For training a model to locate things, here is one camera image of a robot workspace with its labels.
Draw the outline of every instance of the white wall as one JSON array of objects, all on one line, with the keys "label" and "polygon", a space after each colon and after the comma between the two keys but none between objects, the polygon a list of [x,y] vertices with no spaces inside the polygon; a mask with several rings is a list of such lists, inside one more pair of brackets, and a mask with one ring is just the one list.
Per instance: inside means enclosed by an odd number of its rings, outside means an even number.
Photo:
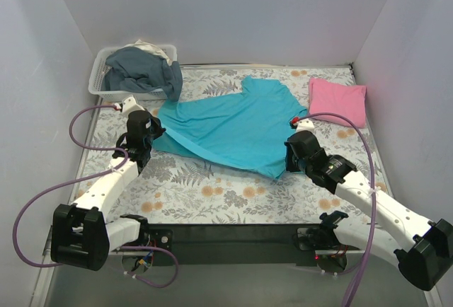
[{"label": "white wall", "polygon": [[[81,151],[67,128],[94,102],[86,90],[93,56],[63,0],[0,0],[0,9],[0,306],[21,307],[38,270],[14,253],[13,221],[32,196],[75,176]],[[88,119],[77,136],[86,136]],[[42,259],[52,212],[70,189],[50,193],[24,216],[19,241],[30,259]]]},{"label": "white wall", "polygon": [[181,63],[355,60],[386,0],[65,0],[93,53],[138,37]]},{"label": "white wall", "polygon": [[[388,0],[355,62],[396,198],[453,221],[453,0]],[[453,306],[453,270],[438,288]]]}]

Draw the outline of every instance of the flower pattern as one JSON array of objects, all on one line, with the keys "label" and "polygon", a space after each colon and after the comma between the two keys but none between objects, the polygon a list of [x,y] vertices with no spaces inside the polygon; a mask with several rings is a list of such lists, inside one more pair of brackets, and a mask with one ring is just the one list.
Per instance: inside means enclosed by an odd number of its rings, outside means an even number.
[{"label": "flower pattern", "polygon": [[[248,75],[259,79],[279,79],[307,107],[310,77],[321,77],[343,85],[354,84],[349,68],[224,67],[183,68],[182,71],[184,84],[180,101],[239,93],[241,81]],[[140,104],[157,115],[163,103],[163,100],[153,100]],[[100,110],[91,145],[114,146],[125,131],[125,123],[126,119],[114,110]],[[315,133],[328,153],[346,157],[369,176],[367,155],[353,129],[315,121]],[[368,128],[362,129],[362,133],[373,151],[377,185],[387,191],[372,135]],[[89,151],[83,176],[104,170],[110,156],[109,152]],[[92,184],[93,181],[81,183],[75,196],[82,195]],[[369,221],[354,205],[313,185],[300,173],[285,173],[273,180],[200,159],[152,151],[142,174],[120,195],[107,218],[112,221],[122,214],[138,214],[153,224],[317,223],[320,214],[334,210],[341,210],[362,224]]]}]

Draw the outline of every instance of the folded pink cloth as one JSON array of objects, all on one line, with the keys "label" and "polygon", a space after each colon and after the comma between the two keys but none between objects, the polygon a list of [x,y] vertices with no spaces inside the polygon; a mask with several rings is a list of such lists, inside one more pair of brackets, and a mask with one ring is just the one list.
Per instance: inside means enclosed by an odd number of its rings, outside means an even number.
[{"label": "folded pink cloth", "polygon": [[[329,83],[325,79],[311,78],[309,83],[309,113],[332,112],[350,119],[359,128],[366,124],[365,93],[366,86],[343,86]],[[314,117],[346,127],[350,124],[333,116]]]}]

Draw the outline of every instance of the blue shirt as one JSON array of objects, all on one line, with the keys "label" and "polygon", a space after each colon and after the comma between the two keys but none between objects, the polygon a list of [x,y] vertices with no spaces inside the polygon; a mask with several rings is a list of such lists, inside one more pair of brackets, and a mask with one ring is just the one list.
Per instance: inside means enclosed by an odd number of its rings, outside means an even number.
[{"label": "blue shirt", "polygon": [[294,134],[289,121],[307,110],[278,80],[247,76],[242,89],[193,102],[167,100],[158,115],[166,132],[153,148],[278,178],[285,171],[284,142]]}]

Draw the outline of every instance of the laundry basket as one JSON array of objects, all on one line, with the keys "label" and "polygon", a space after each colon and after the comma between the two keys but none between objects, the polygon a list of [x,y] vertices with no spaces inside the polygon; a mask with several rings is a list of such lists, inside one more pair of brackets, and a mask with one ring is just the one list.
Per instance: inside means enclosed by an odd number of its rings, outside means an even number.
[{"label": "laundry basket", "polygon": [[[178,55],[176,54],[176,48],[173,45],[157,45],[160,47],[166,55],[173,61],[177,60]],[[102,91],[102,83],[104,82],[104,76],[110,67],[105,65],[105,60],[116,50],[121,47],[106,47],[102,49],[96,59],[94,60],[93,69],[91,70],[90,80],[88,82],[88,91],[93,95],[99,95],[105,100],[110,102],[120,102],[127,96],[134,95],[137,100],[161,100],[167,98],[166,94],[162,89],[156,89],[149,93],[130,93],[128,91]]]}]

